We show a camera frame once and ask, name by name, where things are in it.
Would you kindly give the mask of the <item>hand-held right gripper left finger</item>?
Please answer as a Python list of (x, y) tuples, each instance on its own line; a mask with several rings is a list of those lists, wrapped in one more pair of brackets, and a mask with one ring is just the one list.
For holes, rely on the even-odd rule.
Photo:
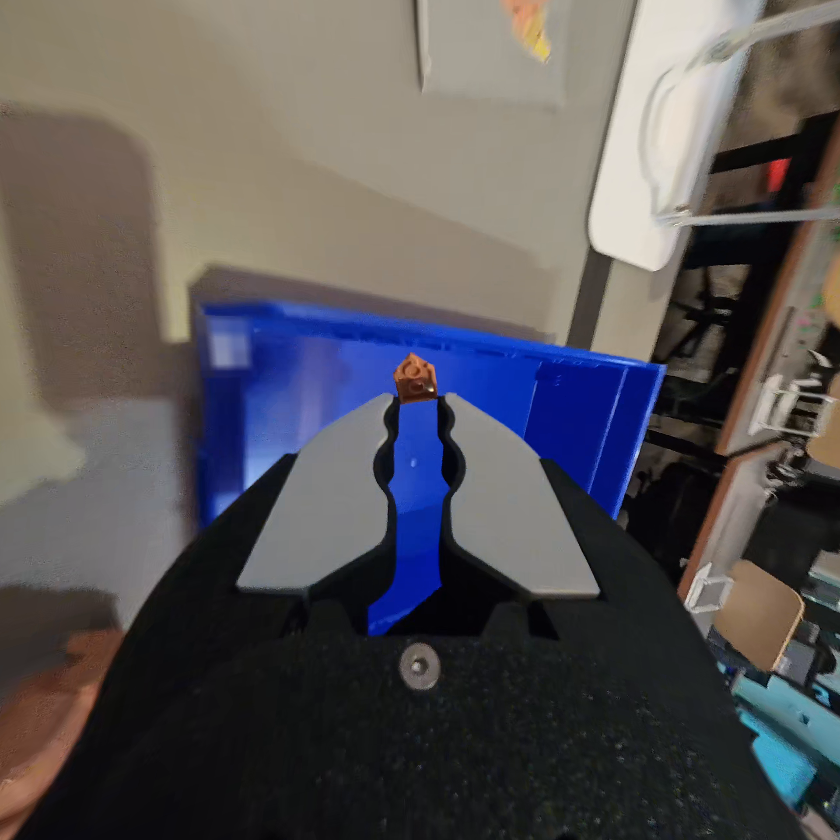
[(294, 463), (241, 571), (242, 592), (381, 597), (396, 572), (390, 484), (400, 403), (381, 394), (326, 426)]

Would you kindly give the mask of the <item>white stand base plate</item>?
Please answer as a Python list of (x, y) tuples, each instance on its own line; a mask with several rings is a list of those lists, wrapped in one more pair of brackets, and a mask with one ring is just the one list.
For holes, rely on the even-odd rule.
[(749, 50), (833, 24), (839, 2), (761, 18), (765, 2), (635, 6), (588, 218), (594, 250), (663, 269), (685, 228), (835, 221), (838, 206), (699, 215)]

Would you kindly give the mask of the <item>wood-edged office table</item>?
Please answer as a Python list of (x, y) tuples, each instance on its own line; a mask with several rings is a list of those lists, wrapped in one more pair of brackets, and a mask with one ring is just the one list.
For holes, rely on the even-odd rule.
[(836, 219), (801, 223), (784, 256), (715, 447), (721, 477), (679, 581), (677, 592), (683, 602), (698, 571), (715, 560), (726, 563), (737, 558), (738, 548), (723, 546), (727, 521), (735, 517), (747, 529), (754, 526), (757, 505), (767, 497), (766, 464), (788, 446), (768, 428), (749, 430), (765, 382), (771, 380), (774, 388), (781, 388), (782, 382), (802, 377), (807, 351), (823, 336), (826, 319), (820, 300), (838, 249), (833, 232), (837, 223)]

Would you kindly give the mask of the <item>blue plastic bin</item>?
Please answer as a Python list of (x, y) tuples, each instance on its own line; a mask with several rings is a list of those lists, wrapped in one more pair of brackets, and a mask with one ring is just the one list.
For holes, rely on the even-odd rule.
[(414, 352), (614, 518), (664, 369), (489, 333), (289, 302), (200, 307), (203, 526), (282, 456), (394, 388)]

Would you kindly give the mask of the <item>light wooden divider panel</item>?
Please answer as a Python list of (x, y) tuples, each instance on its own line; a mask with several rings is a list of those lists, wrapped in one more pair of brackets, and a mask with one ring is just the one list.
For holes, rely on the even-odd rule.
[(773, 672), (804, 617), (802, 596), (748, 560), (735, 563), (729, 579), (711, 625), (753, 667)]

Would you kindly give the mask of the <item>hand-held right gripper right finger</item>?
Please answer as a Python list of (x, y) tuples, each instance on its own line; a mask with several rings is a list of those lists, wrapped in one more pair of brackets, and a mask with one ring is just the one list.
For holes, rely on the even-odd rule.
[(448, 485), (442, 543), (457, 563), (531, 600), (601, 593), (538, 454), (462, 396), (438, 400)]

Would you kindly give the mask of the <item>small orange slope brick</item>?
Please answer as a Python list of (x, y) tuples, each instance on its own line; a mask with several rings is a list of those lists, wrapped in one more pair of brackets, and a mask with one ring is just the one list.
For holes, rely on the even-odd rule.
[(438, 399), (437, 373), (433, 364), (414, 352), (397, 365), (394, 375), (396, 397), (400, 404), (415, 404)]

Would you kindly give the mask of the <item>grey desk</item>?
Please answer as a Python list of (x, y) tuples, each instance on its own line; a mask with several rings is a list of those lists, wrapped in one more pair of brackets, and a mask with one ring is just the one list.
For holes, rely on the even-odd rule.
[(126, 626), (190, 541), (199, 301), (566, 343), (632, 10), (546, 112), (422, 94), (412, 2), (2, 2), (2, 587)]

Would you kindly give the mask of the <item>grey instruction booklet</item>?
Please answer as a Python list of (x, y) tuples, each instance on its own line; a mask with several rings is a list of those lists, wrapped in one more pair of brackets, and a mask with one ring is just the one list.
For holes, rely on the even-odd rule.
[(413, 5), (417, 78), (424, 96), (562, 108), (572, 2)]

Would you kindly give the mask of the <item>small white stand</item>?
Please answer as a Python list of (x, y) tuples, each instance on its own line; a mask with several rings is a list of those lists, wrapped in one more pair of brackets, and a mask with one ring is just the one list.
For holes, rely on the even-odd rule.
[(693, 578), (684, 606), (692, 615), (716, 613), (725, 605), (733, 586), (731, 576), (714, 570), (712, 563), (707, 563)]
[(823, 436), (837, 399), (827, 393), (820, 374), (786, 379), (775, 374), (762, 385), (748, 434), (774, 433), (797, 438)]

